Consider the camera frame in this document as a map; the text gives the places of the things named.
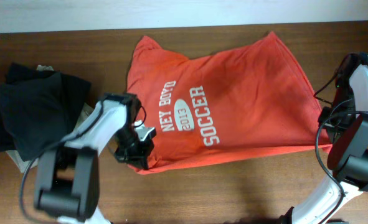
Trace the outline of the orange soccer t-shirt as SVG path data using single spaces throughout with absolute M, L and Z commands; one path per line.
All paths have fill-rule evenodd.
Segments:
M 155 127 L 141 175 L 314 149 L 321 113 L 289 48 L 271 32 L 254 44 L 190 59 L 150 37 L 136 45 L 127 90 Z

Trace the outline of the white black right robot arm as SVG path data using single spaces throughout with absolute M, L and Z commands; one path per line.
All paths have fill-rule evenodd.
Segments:
M 336 94 L 318 118 L 314 144 L 324 179 L 278 223 L 333 223 L 346 203 L 368 192 L 368 54 L 347 54 L 330 82 Z

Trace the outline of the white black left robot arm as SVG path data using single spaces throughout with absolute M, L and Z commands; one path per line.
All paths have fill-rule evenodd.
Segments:
M 115 138 L 113 157 L 120 163 L 147 170 L 154 148 L 154 127 L 136 119 L 143 106 L 131 93 L 107 93 L 90 116 L 38 160 L 34 207 L 58 223 L 108 223 L 98 201 L 98 157 Z

